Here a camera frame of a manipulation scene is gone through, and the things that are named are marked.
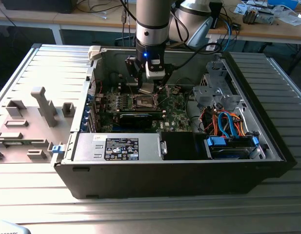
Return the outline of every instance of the motherboard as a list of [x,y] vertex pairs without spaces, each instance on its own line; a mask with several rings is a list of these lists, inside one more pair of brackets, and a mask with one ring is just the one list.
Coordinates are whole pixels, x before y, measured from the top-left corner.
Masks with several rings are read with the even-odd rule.
[[96,120],[102,133],[191,132],[180,87],[164,86],[154,94],[132,87],[111,87],[96,95]]

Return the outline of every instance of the desk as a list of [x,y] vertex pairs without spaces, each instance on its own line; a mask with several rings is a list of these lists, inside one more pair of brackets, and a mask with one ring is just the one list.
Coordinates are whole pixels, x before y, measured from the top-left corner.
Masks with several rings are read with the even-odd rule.
[[[294,43],[301,44],[301,25],[292,26],[279,19],[275,20],[273,25],[254,24],[248,25],[242,22],[242,15],[233,14],[229,11],[234,10],[233,5],[240,3],[238,0],[224,0],[224,5],[228,15],[234,22],[241,24],[241,31],[238,35],[239,40]],[[108,7],[119,5],[120,2],[113,1]],[[122,7],[107,11],[107,19],[102,19],[90,13],[84,13],[76,9],[72,14],[59,14],[52,12],[32,12],[32,11],[9,11],[6,10],[0,2],[0,7],[4,13],[20,27],[49,28],[53,31],[56,44],[64,44],[61,30],[85,30],[85,31],[105,31],[121,32],[122,23],[120,16]],[[87,10],[87,4],[81,4],[81,9]],[[130,11],[136,14],[136,5],[130,4]],[[13,26],[7,18],[0,12],[0,25]],[[125,26],[125,32],[128,32],[128,25]],[[131,32],[135,32],[135,22],[131,20]],[[210,41],[217,41],[226,34],[223,24],[219,24],[217,29],[211,29],[207,37]]]

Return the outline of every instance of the gray slotted surface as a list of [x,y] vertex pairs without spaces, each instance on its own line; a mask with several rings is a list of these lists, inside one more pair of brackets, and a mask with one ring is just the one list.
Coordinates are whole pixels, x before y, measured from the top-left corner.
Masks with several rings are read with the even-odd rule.
[[[301,156],[301,94],[290,85],[290,78],[276,70],[264,54],[231,55],[287,146],[294,147],[290,149],[293,156]],[[251,68],[245,68],[249,59]]]
[[290,150],[297,166],[246,195],[77,200],[48,164],[2,164],[0,219],[32,234],[301,233],[301,147]]
[[[88,49],[88,46],[54,45],[42,45],[40,48],[35,48],[34,53],[0,101],[0,132],[21,132],[23,139],[45,138],[55,145],[60,142],[66,143],[72,118],[65,118],[61,107],[65,102],[72,102],[75,107],[78,106],[87,69],[91,66],[87,57]],[[57,124],[54,128],[49,128],[44,117],[38,112],[38,103],[31,96],[31,90],[35,86],[43,86],[46,89],[45,97],[52,100],[57,110],[55,116]],[[26,106],[25,110],[21,110],[21,114],[22,118],[27,120],[28,126],[10,128],[3,124],[6,120],[11,120],[5,108],[10,100],[21,100]],[[51,160],[47,147],[47,145],[1,147],[0,152],[5,157],[0,160],[0,163],[32,161],[47,163]],[[26,155],[29,149],[42,149],[47,158],[31,159]]]

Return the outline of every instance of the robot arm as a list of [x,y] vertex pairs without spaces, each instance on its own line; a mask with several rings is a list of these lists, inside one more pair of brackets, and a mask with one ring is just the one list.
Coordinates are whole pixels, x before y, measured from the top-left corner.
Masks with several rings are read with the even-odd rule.
[[165,76],[164,51],[169,35],[172,0],[138,0],[136,51],[138,63],[145,64],[147,79]]
[[[175,35],[174,20],[170,20],[171,5],[175,0],[137,0],[136,57],[128,57],[126,65],[132,77],[142,86],[142,74],[148,80],[161,80],[165,84],[173,72],[171,64],[164,64],[166,41]],[[212,18],[209,0],[185,0],[177,13],[181,21],[191,27],[189,45],[198,46],[201,37],[210,29]]]

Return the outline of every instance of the warning label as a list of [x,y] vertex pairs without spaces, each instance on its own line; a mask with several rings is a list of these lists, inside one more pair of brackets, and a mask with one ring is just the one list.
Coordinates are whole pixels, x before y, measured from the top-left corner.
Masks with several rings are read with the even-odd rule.
[[105,160],[139,160],[138,138],[107,138]]

